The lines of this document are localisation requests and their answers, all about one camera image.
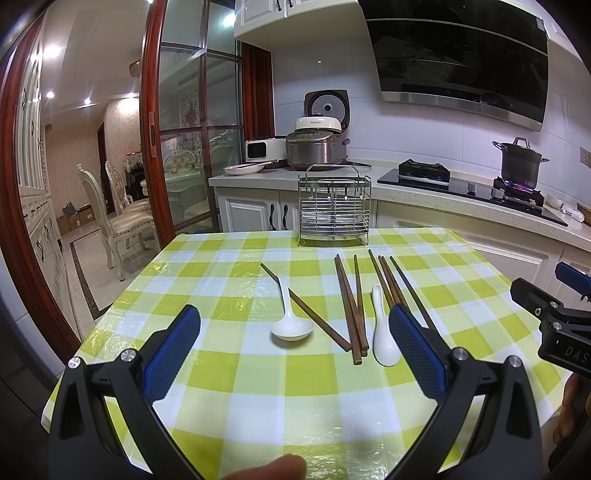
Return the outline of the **person's right hand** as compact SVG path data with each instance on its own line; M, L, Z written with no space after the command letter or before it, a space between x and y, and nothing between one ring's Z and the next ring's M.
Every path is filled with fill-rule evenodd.
M576 418L582 412L582 399L585 399L585 412L590 415L590 385L584 377L572 373L564 386L562 404L552 434L556 445L572 435Z

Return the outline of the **person's left hand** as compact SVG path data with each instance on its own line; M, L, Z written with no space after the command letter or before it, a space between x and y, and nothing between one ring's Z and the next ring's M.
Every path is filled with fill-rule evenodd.
M303 480L307 476L307 462L303 457L287 454L269 464L240 470L223 480Z

